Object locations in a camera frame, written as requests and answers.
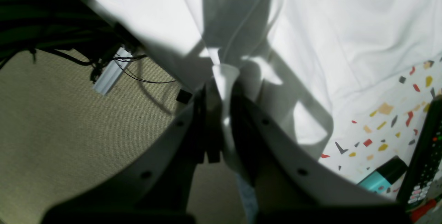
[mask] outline remote control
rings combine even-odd
[[[411,210],[422,203],[442,159],[442,95],[433,99],[396,200]]]

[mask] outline black bottle cap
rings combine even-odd
[[[395,183],[408,169],[408,166],[398,156],[394,156],[381,167],[376,169],[390,184]]]

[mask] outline beige carpet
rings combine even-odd
[[[150,59],[149,80],[168,80]],[[107,96],[92,90],[90,67],[38,51],[0,71],[0,219],[37,224],[53,204],[96,186],[148,148],[174,118],[180,85],[122,76]],[[188,210],[201,224],[243,220],[233,173],[198,166]]]

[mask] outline white sheet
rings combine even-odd
[[[431,89],[442,88],[441,0],[94,1],[188,89],[213,64],[240,68],[248,96],[355,183],[395,154],[409,160]]]

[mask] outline screw hole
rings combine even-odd
[[[142,174],[141,174],[141,178],[142,179],[147,179],[147,178],[149,178],[149,177],[151,177],[152,176],[152,172],[149,172],[149,171],[147,171],[147,172],[143,172]]]
[[[298,169],[298,174],[300,174],[301,176],[306,176],[308,172],[305,169]]]

